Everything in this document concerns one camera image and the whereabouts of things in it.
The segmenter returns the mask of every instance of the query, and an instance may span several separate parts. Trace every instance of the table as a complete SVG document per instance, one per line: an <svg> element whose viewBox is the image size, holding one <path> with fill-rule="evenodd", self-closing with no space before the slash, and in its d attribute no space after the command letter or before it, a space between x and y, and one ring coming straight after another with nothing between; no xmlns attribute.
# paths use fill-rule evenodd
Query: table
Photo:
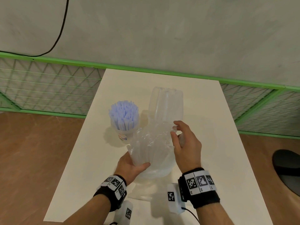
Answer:
<svg viewBox="0 0 300 225"><path fill-rule="evenodd" d="M214 178L221 204L235 225L272 225L218 81L112 69L105 71L44 221L64 221L113 173L127 150L110 127L108 110L119 100L132 100L144 121L155 86L183 91L183 121L202 142L202 166ZM177 182L180 175L175 166L166 182ZM189 212L169 213L159 194L151 202L127 199L133 203L130 224L197 224ZM187 208L196 212L191 205ZM107 223L112 218L110 213Z"/></svg>

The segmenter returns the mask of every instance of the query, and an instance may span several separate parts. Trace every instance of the cable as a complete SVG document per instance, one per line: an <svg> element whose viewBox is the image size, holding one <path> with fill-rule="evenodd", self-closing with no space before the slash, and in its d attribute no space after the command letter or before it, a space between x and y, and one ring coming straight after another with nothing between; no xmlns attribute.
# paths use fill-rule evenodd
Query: cable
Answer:
<svg viewBox="0 0 300 225"><path fill-rule="evenodd" d="M62 35L62 31L64 29L65 21L66 21L66 17L67 17L68 7L69 7L69 0L67 0L67 3L66 3L66 10L65 10L65 14L64 14L64 19L62 21L62 28L60 29L59 36L56 39L54 45L51 47L51 49L48 50L47 52L45 52L43 54L40 54L40 55L24 55L24 54L18 54L18 53L13 53L13 52L8 52L8 51L2 51L2 50L0 50L0 52L2 52L2 53L8 53L8 54L14 54L14 55L20 55L20 56L26 56L26 57L39 57L39 56L43 56L43 55L51 52L53 50L53 48L56 46L56 44L58 43L58 40L60 39L60 36Z"/></svg>
<svg viewBox="0 0 300 225"><path fill-rule="evenodd" d="M196 220L198 221L198 223L200 224L200 222L199 222L199 220L198 220L198 218L194 215L194 213L193 212L191 212L190 210L188 210L187 208L184 208L184 207L181 207L181 209L183 209L183 210L187 210L188 212L190 212L190 213L192 213L192 215L196 218Z"/></svg>

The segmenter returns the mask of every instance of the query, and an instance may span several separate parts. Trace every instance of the left hand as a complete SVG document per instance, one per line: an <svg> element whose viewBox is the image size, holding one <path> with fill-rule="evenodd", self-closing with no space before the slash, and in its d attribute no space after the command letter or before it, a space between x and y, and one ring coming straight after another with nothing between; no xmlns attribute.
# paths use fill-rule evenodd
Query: left hand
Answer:
<svg viewBox="0 0 300 225"><path fill-rule="evenodd" d="M120 158L114 175L121 175L126 180L128 186L135 180L137 175L146 170L149 166L149 162L140 166L134 166L129 152L126 152L125 155Z"/></svg>

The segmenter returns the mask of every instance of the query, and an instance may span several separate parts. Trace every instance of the green railing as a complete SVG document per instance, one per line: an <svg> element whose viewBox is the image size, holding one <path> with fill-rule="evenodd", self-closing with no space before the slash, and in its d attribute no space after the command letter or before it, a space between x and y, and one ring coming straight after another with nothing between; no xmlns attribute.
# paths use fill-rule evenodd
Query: green railing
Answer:
<svg viewBox="0 0 300 225"><path fill-rule="evenodd" d="M106 68L218 80L240 133L300 139L300 87L0 53L0 111L85 118Z"/></svg>

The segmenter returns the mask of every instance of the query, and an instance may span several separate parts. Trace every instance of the gray wall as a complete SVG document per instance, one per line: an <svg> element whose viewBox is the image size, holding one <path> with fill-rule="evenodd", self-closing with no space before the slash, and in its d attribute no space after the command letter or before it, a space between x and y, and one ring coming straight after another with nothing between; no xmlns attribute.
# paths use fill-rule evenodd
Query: gray wall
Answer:
<svg viewBox="0 0 300 225"><path fill-rule="evenodd" d="M70 0L47 56L300 86L300 0ZM1 0L0 49L40 54L65 0Z"/></svg>

